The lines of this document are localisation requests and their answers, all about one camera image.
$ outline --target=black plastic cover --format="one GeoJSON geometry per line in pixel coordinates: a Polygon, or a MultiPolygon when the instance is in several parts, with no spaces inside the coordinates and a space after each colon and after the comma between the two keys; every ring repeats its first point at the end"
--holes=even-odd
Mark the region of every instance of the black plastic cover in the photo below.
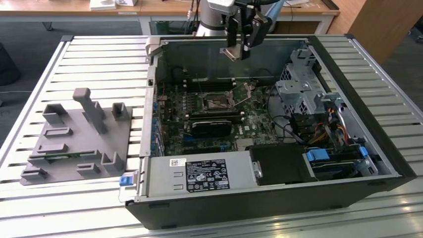
{"type": "Polygon", "coordinates": [[[263,177],[258,179],[258,185],[317,181],[306,165],[303,150],[295,143],[250,147],[251,159],[261,164],[263,173],[263,177]]]}

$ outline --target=wooden table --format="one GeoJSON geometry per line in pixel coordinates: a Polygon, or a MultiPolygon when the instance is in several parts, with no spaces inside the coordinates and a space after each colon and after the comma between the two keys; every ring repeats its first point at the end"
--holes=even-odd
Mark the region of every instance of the wooden table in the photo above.
{"type": "MultiPolygon", "coordinates": [[[[321,0],[302,8],[283,8],[278,21],[319,22],[315,33],[326,34],[338,10],[330,10],[321,0]]],[[[90,0],[0,0],[0,21],[138,21],[145,35],[151,35],[153,21],[186,21],[191,2],[182,0],[139,0],[135,6],[90,11],[90,0]]]]}

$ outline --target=barcode sticker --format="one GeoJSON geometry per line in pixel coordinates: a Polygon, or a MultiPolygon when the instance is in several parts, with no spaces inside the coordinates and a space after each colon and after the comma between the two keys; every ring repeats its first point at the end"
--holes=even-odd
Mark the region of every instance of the barcode sticker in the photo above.
{"type": "Polygon", "coordinates": [[[118,12],[119,15],[137,15],[137,12],[130,12],[130,11],[121,11],[118,12]]]}

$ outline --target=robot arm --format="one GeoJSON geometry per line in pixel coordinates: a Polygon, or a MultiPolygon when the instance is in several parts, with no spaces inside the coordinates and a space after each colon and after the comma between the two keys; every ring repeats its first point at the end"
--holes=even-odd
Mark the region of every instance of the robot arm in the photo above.
{"type": "Polygon", "coordinates": [[[198,36],[227,35],[227,48],[223,53],[233,61],[250,57],[253,47],[263,43],[277,20],[285,0],[203,0],[201,3],[202,22],[198,36]],[[267,16],[262,5],[274,4],[267,16]]]}

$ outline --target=white label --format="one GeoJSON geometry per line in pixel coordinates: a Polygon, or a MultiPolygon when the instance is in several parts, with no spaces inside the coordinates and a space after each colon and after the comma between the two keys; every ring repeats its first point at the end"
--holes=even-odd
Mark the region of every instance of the white label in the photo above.
{"type": "Polygon", "coordinates": [[[130,11],[121,11],[118,12],[119,15],[137,15],[137,12],[130,12],[130,11]]]}
{"type": "Polygon", "coordinates": [[[186,166],[187,159],[171,159],[170,166],[186,166]]]}

